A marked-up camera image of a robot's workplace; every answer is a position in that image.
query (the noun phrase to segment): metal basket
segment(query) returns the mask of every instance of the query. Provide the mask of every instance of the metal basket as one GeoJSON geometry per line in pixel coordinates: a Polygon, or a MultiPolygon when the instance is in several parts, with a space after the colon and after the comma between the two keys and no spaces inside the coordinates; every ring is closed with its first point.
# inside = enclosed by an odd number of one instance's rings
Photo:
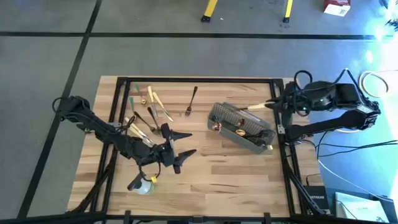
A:
{"type": "Polygon", "coordinates": [[[270,145],[275,137],[275,131],[271,129],[270,124],[253,114],[238,110],[237,107],[229,103],[215,103],[208,116],[208,129],[213,130],[215,123],[221,123],[219,134],[232,142],[248,148],[256,154],[264,151],[269,154],[272,153],[270,145]],[[260,133],[261,136],[256,138],[258,139],[257,142],[250,141],[248,138],[236,134],[236,129],[244,130],[248,136],[255,136],[260,133]]]}

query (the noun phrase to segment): concrete floor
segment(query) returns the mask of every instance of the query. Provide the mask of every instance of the concrete floor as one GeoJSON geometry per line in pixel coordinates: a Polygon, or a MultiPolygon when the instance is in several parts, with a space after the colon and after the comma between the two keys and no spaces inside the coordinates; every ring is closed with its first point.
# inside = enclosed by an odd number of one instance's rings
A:
{"type": "MultiPolygon", "coordinates": [[[[104,0],[93,32],[378,35],[384,27],[384,14],[377,1],[352,1],[346,17],[323,14],[321,2],[295,1],[291,22],[286,25],[280,22],[283,0],[220,0],[210,24],[199,22],[206,1],[104,0]]],[[[84,32],[94,5],[95,0],[3,0],[0,32],[84,32]]],[[[53,119],[51,102],[62,94],[80,42],[81,37],[0,37],[0,219],[13,218],[18,212],[53,119]]],[[[364,70],[397,69],[394,61],[388,60],[388,54],[396,52],[391,44],[375,40],[92,37],[72,95],[81,95],[92,103],[102,75],[293,77],[296,71],[306,69],[316,80],[333,81],[345,67],[356,76],[364,70]]],[[[380,101],[382,107],[390,100],[380,101]]],[[[397,139],[387,117],[395,111],[385,109],[372,129],[356,134],[332,133],[324,142],[363,145],[397,139]]],[[[339,113],[313,113],[310,120],[320,121],[339,113]]],[[[30,216],[65,211],[83,138],[70,123],[61,123],[30,216]]],[[[323,162],[375,194],[396,197],[395,149],[367,149],[328,157],[323,162]]],[[[336,150],[322,148],[324,153],[336,150]]],[[[360,191],[321,171],[327,187],[360,191]]]]}

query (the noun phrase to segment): table leg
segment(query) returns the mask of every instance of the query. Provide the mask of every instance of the table leg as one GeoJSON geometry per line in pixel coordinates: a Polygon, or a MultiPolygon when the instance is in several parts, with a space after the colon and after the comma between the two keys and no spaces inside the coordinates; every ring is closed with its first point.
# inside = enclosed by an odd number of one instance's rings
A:
{"type": "Polygon", "coordinates": [[[217,5],[217,1],[218,0],[209,0],[206,11],[200,19],[201,22],[210,22],[211,15],[213,14],[214,8],[217,5]]]}
{"type": "Polygon", "coordinates": [[[284,23],[289,23],[290,13],[292,12],[293,0],[287,0],[286,13],[284,17],[284,23]]]}

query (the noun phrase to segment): fork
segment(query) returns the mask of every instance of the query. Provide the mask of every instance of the fork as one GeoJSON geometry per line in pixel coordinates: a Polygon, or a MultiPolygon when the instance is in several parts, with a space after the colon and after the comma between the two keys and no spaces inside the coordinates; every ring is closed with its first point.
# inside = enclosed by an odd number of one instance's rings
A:
{"type": "Polygon", "coordinates": [[[195,86],[193,88],[193,95],[192,95],[191,103],[189,103],[189,106],[188,106],[187,110],[185,111],[185,116],[189,116],[191,114],[191,111],[192,111],[192,107],[191,107],[192,100],[193,100],[193,97],[195,96],[195,93],[197,92],[197,90],[198,90],[198,87],[195,86]]]}

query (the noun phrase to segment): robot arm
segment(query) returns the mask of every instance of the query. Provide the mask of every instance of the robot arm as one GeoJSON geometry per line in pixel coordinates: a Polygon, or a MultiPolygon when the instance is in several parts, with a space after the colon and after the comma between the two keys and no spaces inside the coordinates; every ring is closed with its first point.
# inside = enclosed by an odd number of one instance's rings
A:
{"type": "Polygon", "coordinates": [[[172,131],[168,124],[161,126],[162,135],[166,138],[166,142],[149,147],[142,142],[141,138],[122,134],[120,129],[116,129],[113,125],[99,119],[90,110],[89,102],[80,96],[71,96],[61,100],[56,113],[60,114],[62,119],[77,123],[76,126],[82,131],[93,130],[98,140],[103,143],[114,144],[122,156],[134,159],[139,166],[159,162],[166,167],[173,165],[175,173],[179,174],[182,162],[196,151],[196,149],[186,151],[176,157],[173,142],[187,138],[192,134],[172,131]]]}
{"type": "MultiPolygon", "coordinates": [[[[337,80],[345,71],[353,79],[351,72],[344,69],[337,80]]],[[[281,114],[282,125],[285,128],[288,141],[296,140],[306,134],[311,135],[340,128],[364,130],[374,125],[378,115],[381,114],[378,102],[370,101],[357,85],[349,83],[318,81],[311,82],[301,89],[296,82],[289,82],[279,97],[267,102],[266,107],[281,114]],[[333,111],[335,109],[348,111],[339,118],[306,126],[292,124],[294,113],[306,116],[310,111],[333,111]]]]}

